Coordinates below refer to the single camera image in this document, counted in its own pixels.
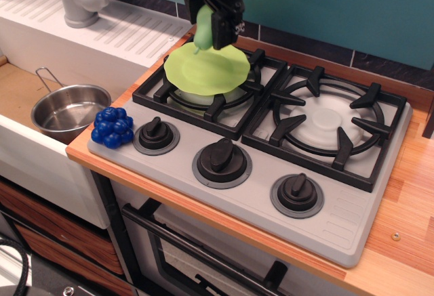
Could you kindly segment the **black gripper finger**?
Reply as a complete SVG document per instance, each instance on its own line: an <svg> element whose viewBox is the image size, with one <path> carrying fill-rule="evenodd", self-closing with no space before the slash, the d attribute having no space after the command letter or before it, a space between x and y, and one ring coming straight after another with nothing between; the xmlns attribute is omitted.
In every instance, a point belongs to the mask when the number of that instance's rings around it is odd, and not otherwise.
<svg viewBox="0 0 434 296"><path fill-rule="evenodd" d="M226 14L218 11L212 14L212 44L214 49L222 49L237 42L245 30L243 14Z"/></svg>
<svg viewBox="0 0 434 296"><path fill-rule="evenodd" d="M187 8L187 14L191 24L197 23L197 14L204 5L203 0L184 0L184 4Z"/></svg>

